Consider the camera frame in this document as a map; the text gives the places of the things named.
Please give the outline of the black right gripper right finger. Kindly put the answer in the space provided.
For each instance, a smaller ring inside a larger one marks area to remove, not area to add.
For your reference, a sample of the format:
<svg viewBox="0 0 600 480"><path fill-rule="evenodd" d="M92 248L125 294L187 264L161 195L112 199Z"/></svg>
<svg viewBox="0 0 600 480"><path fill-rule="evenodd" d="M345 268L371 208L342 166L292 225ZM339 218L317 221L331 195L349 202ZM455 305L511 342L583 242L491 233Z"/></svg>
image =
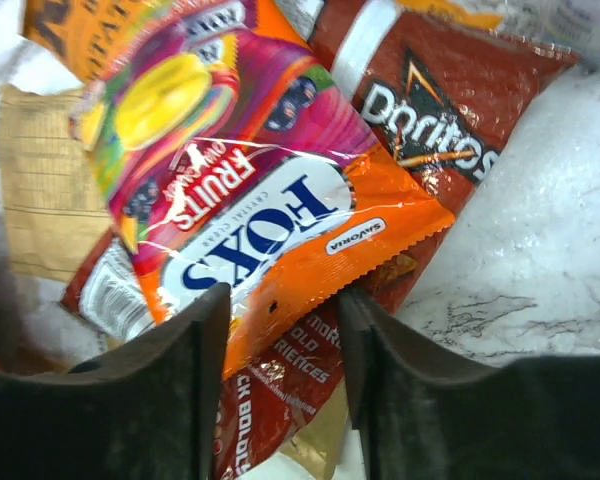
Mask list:
<svg viewBox="0 0 600 480"><path fill-rule="evenodd" d="M600 355L494 368L412 330L361 290L337 302L368 478L600 479Z"/></svg>

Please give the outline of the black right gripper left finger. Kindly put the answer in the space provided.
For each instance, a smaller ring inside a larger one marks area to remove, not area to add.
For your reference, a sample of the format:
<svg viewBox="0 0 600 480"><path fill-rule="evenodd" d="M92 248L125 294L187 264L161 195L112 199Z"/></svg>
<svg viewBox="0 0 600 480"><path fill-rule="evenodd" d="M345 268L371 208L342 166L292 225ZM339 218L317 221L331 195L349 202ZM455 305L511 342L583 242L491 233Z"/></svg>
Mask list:
<svg viewBox="0 0 600 480"><path fill-rule="evenodd" d="M231 313L218 283L66 373L0 372L0 479L207 479Z"/></svg>

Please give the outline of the orange Fox's fruits candy bag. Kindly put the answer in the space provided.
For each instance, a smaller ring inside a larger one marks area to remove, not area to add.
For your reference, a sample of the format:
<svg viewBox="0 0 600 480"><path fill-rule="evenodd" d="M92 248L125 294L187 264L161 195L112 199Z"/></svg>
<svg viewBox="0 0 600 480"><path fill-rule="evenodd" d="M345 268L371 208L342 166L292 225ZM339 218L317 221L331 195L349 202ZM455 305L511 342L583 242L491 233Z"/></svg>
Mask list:
<svg viewBox="0 0 600 480"><path fill-rule="evenodd" d="M230 287L226 375L454 219L271 1L154 12L70 125L154 320Z"/></svg>

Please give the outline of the orange Kettle chips bag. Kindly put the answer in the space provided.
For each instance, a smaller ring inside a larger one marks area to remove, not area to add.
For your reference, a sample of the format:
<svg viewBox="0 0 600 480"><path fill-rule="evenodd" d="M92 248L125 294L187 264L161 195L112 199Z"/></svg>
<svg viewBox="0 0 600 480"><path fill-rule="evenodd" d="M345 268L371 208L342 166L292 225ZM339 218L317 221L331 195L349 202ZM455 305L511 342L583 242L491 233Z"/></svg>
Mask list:
<svg viewBox="0 0 600 480"><path fill-rule="evenodd" d="M172 9L193 6L203 13L233 1L26 1L21 35L54 54L80 81L100 75L114 56L148 22ZM303 38L308 38L324 1L237 1L255 5L256 13L276 18L284 13ZM471 27L495 29L504 13L478 1L389 1L407 9L432 13Z"/></svg>

